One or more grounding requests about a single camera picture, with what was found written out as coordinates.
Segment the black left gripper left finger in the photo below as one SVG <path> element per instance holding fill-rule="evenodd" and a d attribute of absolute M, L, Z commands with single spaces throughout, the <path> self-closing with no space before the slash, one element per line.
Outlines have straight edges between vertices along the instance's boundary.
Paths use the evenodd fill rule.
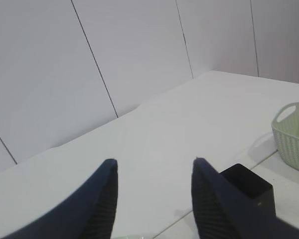
<path fill-rule="evenodd" d="M 109 239 L 118 201 L 118 162 L 106 159 L 68 198 L 7 239 Z"/>

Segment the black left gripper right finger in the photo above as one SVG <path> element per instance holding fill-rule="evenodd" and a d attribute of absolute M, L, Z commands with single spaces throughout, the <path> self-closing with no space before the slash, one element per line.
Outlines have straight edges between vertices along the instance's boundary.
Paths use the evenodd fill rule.
<path fill-rule="evenodd" d="M 201 239 L 299 239 L 299 229 L 258 208 L 204 158 L 193 162 L 192 210 Z"/>

